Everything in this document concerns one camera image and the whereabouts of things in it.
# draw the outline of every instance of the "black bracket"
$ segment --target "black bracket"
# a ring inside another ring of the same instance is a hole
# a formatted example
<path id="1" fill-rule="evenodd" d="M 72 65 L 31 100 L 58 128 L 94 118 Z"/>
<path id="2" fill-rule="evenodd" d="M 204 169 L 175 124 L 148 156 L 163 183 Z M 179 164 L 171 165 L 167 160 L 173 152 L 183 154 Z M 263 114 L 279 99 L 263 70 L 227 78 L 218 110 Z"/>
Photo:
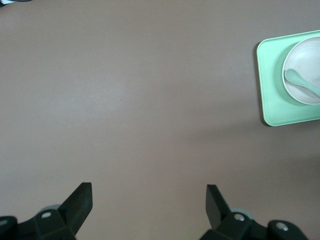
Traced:
<path id="1" fill-rule="evenodd" d="M 83 182 L 58 209 L 43 210 L 19 224 L 14 216 L 1 216 L 0 240 L 76 240 L 92 207 L 92 185 Z"/>
<path id="2" fill-rule="evenodd" d="M 272 220 L 264 227 L 241 212 L 232 212 L 216 185 L 207 186 L 205 209 L 212 229 L 200 240 L 308 240 L 288 221 Z"/>

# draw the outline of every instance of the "mint green spoon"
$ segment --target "mint green spoon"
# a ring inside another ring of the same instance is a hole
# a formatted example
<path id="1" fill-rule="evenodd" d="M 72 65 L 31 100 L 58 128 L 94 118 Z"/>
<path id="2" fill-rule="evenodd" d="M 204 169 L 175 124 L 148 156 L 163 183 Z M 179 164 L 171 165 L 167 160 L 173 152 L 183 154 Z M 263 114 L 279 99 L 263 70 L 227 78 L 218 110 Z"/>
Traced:
<path id="1" fill-rule="evenodd" d="M 289 68 L 284 72 L 284 76 L 285 76 L 285 79 L 288 80 L 288 82 L 294 85 L 298 85 L 306 89 L 309 89 L 310 91 L 315 93 L 318 97 L 320 97 L 320 88 L 313 86 L 310 82 L 307 82 L 306 80 L 304 80 L 302 76 L 300 76 L 300 74 L 297 73 L 296 70 Z"/>

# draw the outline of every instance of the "mint green tray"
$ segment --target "mint green tray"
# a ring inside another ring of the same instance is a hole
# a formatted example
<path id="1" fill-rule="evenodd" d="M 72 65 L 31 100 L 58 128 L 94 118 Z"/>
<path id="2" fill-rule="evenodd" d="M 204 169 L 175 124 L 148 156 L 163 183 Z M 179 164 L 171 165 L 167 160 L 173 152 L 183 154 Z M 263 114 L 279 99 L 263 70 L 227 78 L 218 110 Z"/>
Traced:
<path id="1" fill-rule="evenodd" d="M 320 104 L 298 102 L 286 91 L 282 67 L 290 50 L 300 41 L 320 36 L 320 30 L 263 40 L 257 47 L 263 118 L 270 126 L 320 119 Z"/>

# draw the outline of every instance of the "gray table surface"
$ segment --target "gray table surface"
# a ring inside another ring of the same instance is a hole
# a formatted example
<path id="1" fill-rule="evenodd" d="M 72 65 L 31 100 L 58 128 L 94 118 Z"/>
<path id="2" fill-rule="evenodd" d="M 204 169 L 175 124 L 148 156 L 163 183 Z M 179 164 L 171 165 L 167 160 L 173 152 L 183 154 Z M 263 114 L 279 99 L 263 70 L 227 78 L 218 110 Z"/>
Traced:
<path id="1" fill-rule="evenodd" d="M 92 182 L 77 237 L 197 240 L 206 184 L 320 236 L 320 121 L 262 122 L 256 47 L 320 1 L 34 0 L 0 8 L 0 216 Z"/>

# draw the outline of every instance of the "bowl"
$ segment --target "bowl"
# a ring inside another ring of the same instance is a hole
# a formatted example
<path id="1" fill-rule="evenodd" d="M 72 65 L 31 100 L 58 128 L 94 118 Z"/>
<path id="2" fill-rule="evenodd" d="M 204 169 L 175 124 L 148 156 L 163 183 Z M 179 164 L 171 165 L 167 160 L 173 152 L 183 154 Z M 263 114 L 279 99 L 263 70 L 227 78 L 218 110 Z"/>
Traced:
<path id="1" fill-rule="evenodd" d="M 285 71 L 296 70 L 301 77 L 320 88 L 320 36 L 314 36 L 297 43 L 286 56 L 282 67 L 282 81 L 287 92 L 303 104 L 320 104 L 320 97 L 308 88 L 288 82 Z"/>

